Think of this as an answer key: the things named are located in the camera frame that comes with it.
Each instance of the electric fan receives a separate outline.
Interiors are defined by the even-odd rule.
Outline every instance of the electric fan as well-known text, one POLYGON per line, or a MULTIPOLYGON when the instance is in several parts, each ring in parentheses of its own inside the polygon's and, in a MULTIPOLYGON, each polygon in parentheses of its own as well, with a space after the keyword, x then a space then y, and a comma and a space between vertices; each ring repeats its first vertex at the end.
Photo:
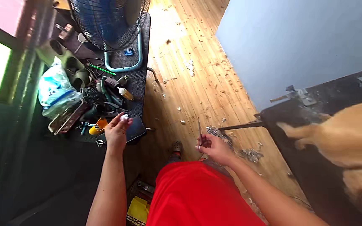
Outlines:
POLYGON ((105 66, 112 72, 126 72, 142 65, 141 28, 149 0, 69 0, 72 15, 88 42, 104 51, 105 66), (135 65, 112 68, 109 52, 126 48, 138 37, 139 60, 135 65))

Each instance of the cotton ball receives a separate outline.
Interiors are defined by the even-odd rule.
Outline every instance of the cotton ball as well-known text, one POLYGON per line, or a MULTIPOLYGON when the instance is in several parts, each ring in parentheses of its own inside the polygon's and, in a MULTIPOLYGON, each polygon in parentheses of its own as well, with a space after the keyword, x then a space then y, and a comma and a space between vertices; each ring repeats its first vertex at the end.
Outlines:
POLYGON ((129 117, 128 117, 128 115, 127 114, 125 114, 125 115, 122 115, 121 116, 121 118, 120 118, 121 120, 128 120, 129 119, 129 117))

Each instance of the wall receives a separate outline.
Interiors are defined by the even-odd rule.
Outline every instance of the wall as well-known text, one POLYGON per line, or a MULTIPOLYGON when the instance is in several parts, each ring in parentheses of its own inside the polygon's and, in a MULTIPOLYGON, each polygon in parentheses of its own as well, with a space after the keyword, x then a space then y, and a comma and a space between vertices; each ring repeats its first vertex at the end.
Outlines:
POLYGON ((362 0, 231 0, 216 33, 257 110, 362 71, 362 0))

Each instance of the pink window pane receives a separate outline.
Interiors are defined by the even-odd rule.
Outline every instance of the pink window pane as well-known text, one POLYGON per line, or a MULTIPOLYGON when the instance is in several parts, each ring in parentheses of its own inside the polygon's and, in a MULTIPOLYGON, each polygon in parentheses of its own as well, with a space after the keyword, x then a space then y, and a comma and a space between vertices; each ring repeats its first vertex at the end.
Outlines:
POLYGON ((15 36, 25 0, 0 0, 0 28, 15 36))

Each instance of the blue comb attachment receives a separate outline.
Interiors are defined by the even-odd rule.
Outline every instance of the blue comb attachment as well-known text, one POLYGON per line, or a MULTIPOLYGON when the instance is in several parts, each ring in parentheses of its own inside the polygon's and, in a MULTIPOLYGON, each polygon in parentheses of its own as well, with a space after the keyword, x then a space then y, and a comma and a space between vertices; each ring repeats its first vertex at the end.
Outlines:
POLYGON ((132 47, 128 47, 128 48, 124 49, 124 54, 125 54, 126 56, 132 56, 132 55, 133 55, 133 49, 132 49, 132 47))

